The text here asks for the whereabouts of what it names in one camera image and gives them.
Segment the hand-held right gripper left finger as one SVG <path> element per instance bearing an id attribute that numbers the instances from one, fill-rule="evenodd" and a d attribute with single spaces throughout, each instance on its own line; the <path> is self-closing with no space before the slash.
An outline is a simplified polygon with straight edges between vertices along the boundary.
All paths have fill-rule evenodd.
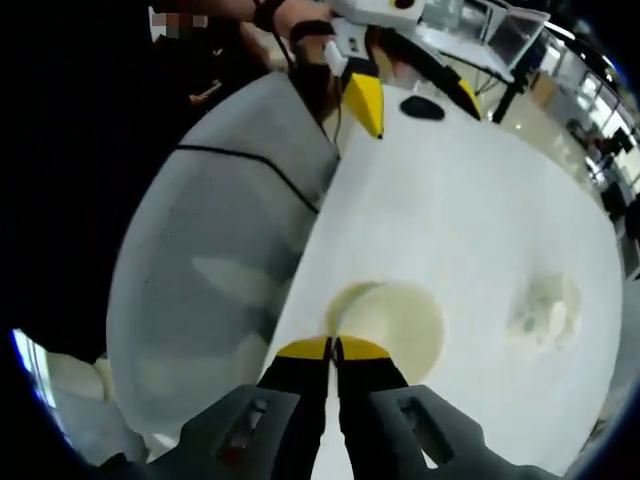
<path id="1" fill-rule="evenodd" d="M 241 385 L 187 421 L 176 447 L 149 463 L 118 454 L 100 479 L 307 479 L 325 428 L 332 341 L 282 347 L 255 385 Z"/>

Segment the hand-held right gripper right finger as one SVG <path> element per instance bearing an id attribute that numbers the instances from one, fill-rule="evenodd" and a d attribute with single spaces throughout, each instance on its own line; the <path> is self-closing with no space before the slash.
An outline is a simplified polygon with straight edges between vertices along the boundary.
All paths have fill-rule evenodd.
<path id="1" fill-rule="evenodd" d="M 355 478 L 551 478 L 493 452 L 474 419 L 428 387 L 409 385 L 379 345 L 339 336 L 334 351 L 340 429 Z"/>

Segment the person's left hand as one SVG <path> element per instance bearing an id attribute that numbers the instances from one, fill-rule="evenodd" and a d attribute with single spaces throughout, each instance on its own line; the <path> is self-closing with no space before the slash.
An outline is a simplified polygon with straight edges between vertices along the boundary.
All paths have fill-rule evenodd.
<path id="1" fill-rule="evenodd" d="M 333 11 L 328 4 L 315 1 L 284 1 L 273 15 L 273 25 L 278 35 L 284 37 L 297 62 L 312 65 L 327 65 L 325 47 L 333 38 L 333 34 L 307 34 L 294 40 L 292 30 L 305 22 L 319 21 L 329 23 Z"/>

